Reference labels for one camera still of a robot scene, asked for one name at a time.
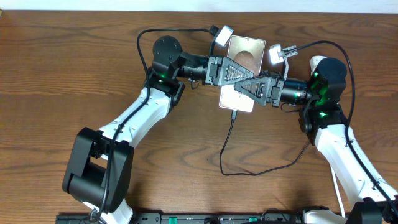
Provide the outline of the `Galaxy smartphone with bronze screen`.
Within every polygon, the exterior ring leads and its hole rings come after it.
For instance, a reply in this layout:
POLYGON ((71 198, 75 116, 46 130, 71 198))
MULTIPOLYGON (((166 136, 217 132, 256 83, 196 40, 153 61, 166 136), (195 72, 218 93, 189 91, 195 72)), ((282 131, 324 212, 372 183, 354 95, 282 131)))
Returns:
MULTIPOLYGON (((233 35, 230 38, 227 56, 259 76, 266 41, 251 37, 233 35)), ((233 85, 221 87, 219 107, 251 113, 254 100, 236 91, 233 85)))

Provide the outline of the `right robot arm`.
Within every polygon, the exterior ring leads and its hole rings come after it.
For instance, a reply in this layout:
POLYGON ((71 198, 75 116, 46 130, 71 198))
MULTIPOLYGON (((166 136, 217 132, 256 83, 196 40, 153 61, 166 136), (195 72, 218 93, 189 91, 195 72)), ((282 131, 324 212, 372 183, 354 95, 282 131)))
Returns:
POLYGON ((347 217, 323 207, 307 208, 300 212, 301 223, 397 223, 397 190, 367 158, 339 104, 350 64, 315 56, 310 66, 307 82, 267 74, 234 85, 262 105, 281 101, 301 106, 300 129, 326 158, 352 206, 347 217))

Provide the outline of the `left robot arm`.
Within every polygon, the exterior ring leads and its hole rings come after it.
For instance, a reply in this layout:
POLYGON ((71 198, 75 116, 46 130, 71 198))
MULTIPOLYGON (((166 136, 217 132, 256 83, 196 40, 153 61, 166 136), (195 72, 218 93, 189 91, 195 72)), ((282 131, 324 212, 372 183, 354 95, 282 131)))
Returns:
POLYGON ((76 136, 62 189, 91 211, 90 223, 129 223, 126 205, 134 150, 149 130, 178 105, 185 89, 181 77, 207 85, 225 86, 254 74, 219 55, 193 55, 166 35, 153 46, 152 66, 137 100, 109 124, 95 131, 83 128, 76 136))

